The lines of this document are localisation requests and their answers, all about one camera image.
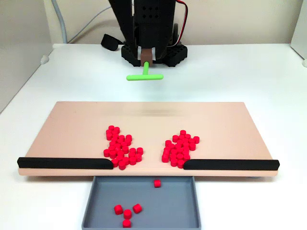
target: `red block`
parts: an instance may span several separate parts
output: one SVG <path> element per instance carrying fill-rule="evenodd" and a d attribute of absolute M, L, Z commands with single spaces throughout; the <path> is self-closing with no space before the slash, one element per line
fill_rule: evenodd
<path fill-rule="evenodd" d="M 104 157 L 109 157 L 110 156 L 110 150 L 105 149 L 104 150 Z"/>
<path fill-rule="evenodd" d="M 190 160 L 190 155 L 188 155 L 188 154 L 183 155 L 183 160 L 184 161 Z"/>
<path fill-rule="evenodd" d="M 118 163 L 118 167 L 120 170 L 124 170 L 126 168 L 126 163 L 124 161 L 120 161 Z"/>
<path fill-rule="evenodd" d="M 126 209 L 126 210 L 124 211 L 124 218 L 125 218 L 125 219 L 131 219 L 131 217 L 132 217 L 132 212 L 131 212 L 131 210 L 130 210 L 130 209 Z"/>
<path fill-rule="evenodd" d="M 196 149 L 196 144 L 195 143 L 190 143 L 189 149 L 191 151 L 194 151 Z"/>
<path fill-rule="evenodd" d="M 126 140 L 132 141 L 132 136 L 130 134 L 126 135 Z"/>
<path fill-rule="evenodd" d="M 160 180 L 155 180 L 155 181 L 153 182 L 153 184 L 154 184 L 154 187 L 155 187 L 155 188 L 160 188 L 160 187 L 161 187 L 161 181 L 160 181 Z"/>
<path fill-rule="evenodd" d="M 135 157 L 135 152 L 130 152 L 128 156 L 129 156 L 129 158 L 130 157 Z"/>
<path fill-rule="evenodd" d="M 138 214 L 142 211 L 142 206 L 140 204 L 136 204 L 132 209 L 136 214 Z"/>
<path fill-rule="evenodd" d="M 120 155 L 120 156 L 117 156 L 116 159 L 117 159 L 118 161 L 122 161 L 122 160 L 124 159 L 124 157 Z"/>
<path fill-rule="evenodd" d="M 167 151 L 167 150 L 163 151 L 163 155 L 167 155 L 167 156 L 169 156 L 169 154 L 170 154 L 170 152 L 169 152 L 169 151 Z"/>
<path fill-rule="evenodd" d="M 116 205 L 116 206 L 114 207 L 114 211 L 115 211 L 115 214 L 116 214 L 116 215 L 120 215 L 120 214 L 123 213 L 123 208 L 122 208 L 121 205 Z"/>
<path fill-rule="evenodd" d="M 136 157 L 136 162 L 142 161 L 142 155 L 141 155 L 141 154 L 137 153 L 137 154 L 135 155 L 135 157 Z"/>
<path fill-rule="evenodd" d="M 127 153 L 129 152 L 129 147 L 128 147 L 128 146 L 124 146 L 124 147 L 122 148 L 122 150 L 123 150 L 123 152 L 124 152 L 125 154 L 127 154 Z"/>
<path fill-rule="evenodd" d="M 174 144 L 170 144 L 168 147 L 172 150 L 172 149 L 175 148 L 175 145 Z"/>
<path fill-rule="evenodd" d="M 114 131 L 116 131 L 116 133 L 118 134 L 120 132 L 119 127 L 114 127 Z"/>
<path fill-rule="evenodd" d="M 182 151 L 182 154 L 183 154 L 183 156 L 189 155 L 189 151 L 188 151 L 188 150 L 183 150 L 183 151 Z"/>
<path fill-rule="evenodd" d="M 106 139 L 107 139 L 107 140 L 111 140 L 111 139 L 112 139 L 112 137 L 113 137 L 113 136 L 112 136 L 112 134 L 111 134 L 111 133 L 108 133 L 108 134 L 106 135 Z"/>
<path fill-rule="evenodd" d="M 198 144 L 200 142 L 200 137 L 198 136 L 193 137 L 193 139 L 195 141 L 195 144 Z"/>
<path fill-rule="evenodd" d="M 131 228 L 131 221 L 126 219 L 123 221 L 123 228 Z"/>
<path fill-rule="evenodd" d="M 124 152 L 123 152 L 122 150 L 121 150 L 121 151 L 118 151 L 118 152 L 117 152 L 117 155 L 118 155 L 118 156 L 124 157 Z"/>
<path fill-rule="evenodd" d="M 177 141 L 177 144 L 183 145 L 183 140 Z"/>
<path fill-rule="evenodd" d="M 121 148 L 115 148 L 114 150 L 115 150 L 116 153 L 117 153 L 117 152 L 121 151 Z"/>
<path fill-rule="evenodd" d="M 183 147 L 183 151 L 188 151 L 188 153 L 189 153 L 189 152 L 190 152 L 189 147 L 190 147 L 190 144 L 189 144 L 189 146 L 185 146 L 185 147 Z"/>
<path fill-rule="evenodd" d="M 172 150 L 171 150 L 171 154 L 177 155 L 177 153 L 178 153 L 177 149 L 172 149 Z"/>
<path fill-rule="evenodd" d="M 177 154 L 171 154 L 169 155 L 169 158 L 172 160 L 172 159 L 177 159 Z"/>
<path fill-rule="evenodd" d="M 181 153 L 181 154 L 182 154 L 182 152 L 183 152 L 183 148 L 179 148 L 179 149 L 177 149 L 177 152 L 178 152 L 178 154 L 179 154 L 179 153 Z"/>
<path fill-rule="evenodd" d="M 178 168 L 182 169 L 184 165 L 184 160 L 178 160 Z"/>
<path fill-rule="evenodd" d="M 136 164 L 136 158 L 135 157 L 129 157 L 129 163 L 131 165 L 135 165 Z"/>
<path fill-rule="evenodd" d="M 178 143 L 175 145 L 175 149 L 179 149 L 179 148 L 181 148 L 181 147 L 182 147 L 182 145 L 180 145 L 180 144 L 178 144 Z"/>
<path fill-rule="evenodd" d="M 169 155 L 163 154 L 163 155 L 162 155 L 162 162 L 168 163 L 168 160 L 169 160 Z"/>
<path fill-rule="evenodd" d="M 114 145 L 111 145 L 111 146 L 109 147 L 109 150 L 110 150 L 110 151 L 115 150 L 115 146 L 114 146 Z"/>
<path fill-rule="evenodd" d="M 178 163 L 177 159 L 171 159 L 171 166 L 176 167 Z"/>
<path fill-rule="evenodd" d="M 190 144 L 188 142 L 183 143 L 183 147 L 189 147 L 189 146 L 190 146 Z"/>
<path fill-rule="evenodd" d="M 112 138 L 111 141 L 117 143 L 117 137 Z"/>
<path fill-rule="evenodd" d="M 118 160 L 112 159 L 111 162 L 113 163 L 113 167 L 116 168 L 118 166 Z"/>
<path fill-rule="evenodd" d="M 121 148 L 121 144 L 119 144 L 119 143 L 116 143 L 114 146 L 115 146 L 115 148 L 119 148 L 119 149 Z"/>
<path fill-rule="evenodd" d="M 137 148 L 136 153 L 142 155 L 143 154 L 143 148 Z"/>
<path fill-rule="evenodd" d="M 176 143 L 178 140 L 179 140 L 179 137 L 178 137 L 177 135 L 174 135 L 174 136 L 173 136 L 173 142 Z"/>
<path fill-rule="evenodd" d="M 129 164 L 129 158 L 128 157 L 124 157 L 123 162 L 125 162 L 126 165 Z"/>
<path fill-rule="evenodd" d="M 116 151 L 115 151 L 115 150 L 111 150 L 111 151 L 110 151 L 110 158 L 111 158 L 111 159 L 116 158 Z"/>
<path fill-rule="evenodd" d="M 183 159 L 183 155 L 180 153 L 180 154 L 177 154 L 177 159 L 178 160 L 182 160 Z"/>
<path fill-rule="evenodd" d="M 136 149 L 135 149 L 135 148 L 131 148 L 131 149 L 130 149 L 130 152 L 136 153 Z"/>
<path fill-rule="evenodd" d="M 171 140 L 166 140 L 166 141 L 165 141 L 165 147 L 168 147 L 170 144 L 172 144 L 172 141 L 171 141 Z"/>

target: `white surface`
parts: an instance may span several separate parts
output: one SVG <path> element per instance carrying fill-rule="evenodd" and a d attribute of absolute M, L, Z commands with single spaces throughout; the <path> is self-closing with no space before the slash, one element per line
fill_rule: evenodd
<path fill-rule="evenodd" d="M 275 178 L 197 178 L 204 230 L 304 229 L 307 69 L 289 45 L 189 46 L 161 81 L 100 45 L 56 45 L 0 115 L 2 229 L 81 229 L 92 178 L 27 178 L 24 156 L 56 101 L 243 101 L 274 159 Z"/>
<path fill-rule="evenodd" d="M 183 44 L 290 43 L 302 0 L 185 0 L 189 7 Z M 44 0 L 51 41 L 62 43 L 61 29 L 51 0 Z M 68 38 L 72 38 L 108 0 L 58 0 Z M 181 23 L 184 6 L 177 4 L 175 22 Z M 104 34 L 123 40 L 112 10 L 97 17 L 76 43 L 100 44 Z"/>
<path fill-rule="evenodd" d="M 307 59 L 307 0 L 303 1 L 302 9 L 291 41 L 291 47 Z"/>
<path fill-rule="evenodd" d="M 51 50 L 42 1 L 0 0 L 0 113 Z"/>

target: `wooden board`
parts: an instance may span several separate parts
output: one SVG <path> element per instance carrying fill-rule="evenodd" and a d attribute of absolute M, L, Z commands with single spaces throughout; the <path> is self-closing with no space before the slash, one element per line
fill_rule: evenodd
<path fill-rule="evenodd" d="M 26 157 L 103 158 L 109 125 L 133 136 L 143 160 L 123 171 L 19 169 L 20 175 L 275 176 L 277 171 L 183 170 L 163 163 L 165 140 L 185 129 L 199 136 L 191 159 L 271 160 L 244 103 L 57 102 Z"/>

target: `green stick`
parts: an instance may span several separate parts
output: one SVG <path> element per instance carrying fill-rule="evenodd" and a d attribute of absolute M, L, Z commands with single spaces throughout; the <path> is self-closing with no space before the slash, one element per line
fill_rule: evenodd
<path fill-rule="evenodd" d="M 149 80 L 161 80 L 163 79 L 162 74 L 148 74 L 149 62 L 144 62 L 143 75 L 128 75 L 127 80 L 129 81 L 149 81 Z"/>

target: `plastic tray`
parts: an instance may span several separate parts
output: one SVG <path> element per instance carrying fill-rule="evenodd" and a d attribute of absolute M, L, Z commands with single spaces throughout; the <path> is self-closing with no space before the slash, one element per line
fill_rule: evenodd
<path fill-rule="evenodd" d="M 155 188 L 154 180 L 161 180 Z M 123 229 L 123 214 L 114 206 L 130 209 L 141 204 L 139 214 L 132 211 L 131 228 L 138 230 L 200 230 L 194 177 L 110 176 L 95 177 L 83 218 L 83 230 Z"/>

